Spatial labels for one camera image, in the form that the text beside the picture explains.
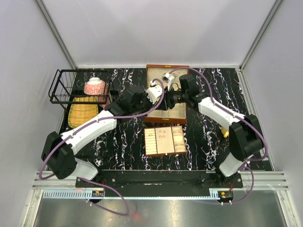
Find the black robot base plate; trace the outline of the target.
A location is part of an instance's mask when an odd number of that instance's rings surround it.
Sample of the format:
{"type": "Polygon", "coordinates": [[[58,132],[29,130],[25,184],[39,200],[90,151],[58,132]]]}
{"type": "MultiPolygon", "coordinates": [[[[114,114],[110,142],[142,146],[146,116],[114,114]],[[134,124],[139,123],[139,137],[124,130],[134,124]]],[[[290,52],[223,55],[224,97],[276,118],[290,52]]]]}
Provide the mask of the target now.
{"type": "Polygon", "coordinates": [[[211,189],[243,188],[240,174],[224,178],[214,171],[102,170],[93,179],[124,197],[202,197],[211,189]]]}

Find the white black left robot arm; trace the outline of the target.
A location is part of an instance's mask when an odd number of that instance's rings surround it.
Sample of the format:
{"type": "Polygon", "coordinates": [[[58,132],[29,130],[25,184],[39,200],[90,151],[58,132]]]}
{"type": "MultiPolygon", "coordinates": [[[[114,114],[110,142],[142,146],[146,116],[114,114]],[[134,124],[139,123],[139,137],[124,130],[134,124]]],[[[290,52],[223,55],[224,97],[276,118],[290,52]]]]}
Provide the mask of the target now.
{"type": "Polygon", "coordinates": [[[161,94],[162,88],[158,85],[147,90],[140,86],[130,87],[86,123],[62,134],[51,132],[41,155],[43,165],[48,166],[57,179],[79,176],[91,187],[98,187],[102,175],[89,161],[76,158],[76,154],[96,137],[116,128],[119,119],[133,118],[136,113],[139,116],[150,113],[161,94]]]}

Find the brown jewelry tray insert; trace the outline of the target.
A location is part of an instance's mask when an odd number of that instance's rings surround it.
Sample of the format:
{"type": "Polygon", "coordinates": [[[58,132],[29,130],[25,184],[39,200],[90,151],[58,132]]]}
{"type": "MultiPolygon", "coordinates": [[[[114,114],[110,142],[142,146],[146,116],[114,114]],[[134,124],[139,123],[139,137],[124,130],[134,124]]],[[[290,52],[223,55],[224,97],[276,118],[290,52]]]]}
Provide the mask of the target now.
{"type": "Polygon", "coordinates": [[[187,153],[182,126],[145,128],[144,143],[148,157],[187,153]]]}

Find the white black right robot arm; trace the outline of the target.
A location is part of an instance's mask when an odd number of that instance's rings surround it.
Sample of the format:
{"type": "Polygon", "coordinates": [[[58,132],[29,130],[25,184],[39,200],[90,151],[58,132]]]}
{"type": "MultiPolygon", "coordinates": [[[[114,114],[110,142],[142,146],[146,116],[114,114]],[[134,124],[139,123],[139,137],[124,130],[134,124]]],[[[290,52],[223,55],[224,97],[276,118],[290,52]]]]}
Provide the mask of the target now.
{"type": "Polygon", "coordinates": [[[164,73],[161,78],[167,83],[163,108],[169,109],[176,104],[186,103],[188,107],[216,121],[229,133],[230,152],[219,165],[220,173],[215,175],[216,184],[222,188],[226,187],[232,182],[232,175],[265,147],[258,118],[253,114],[237,113],[200,92],[196,78],[191,74],[180,76],[180,87],[174,90],[172,85],[175,78],[172,73],[164,73]]]}

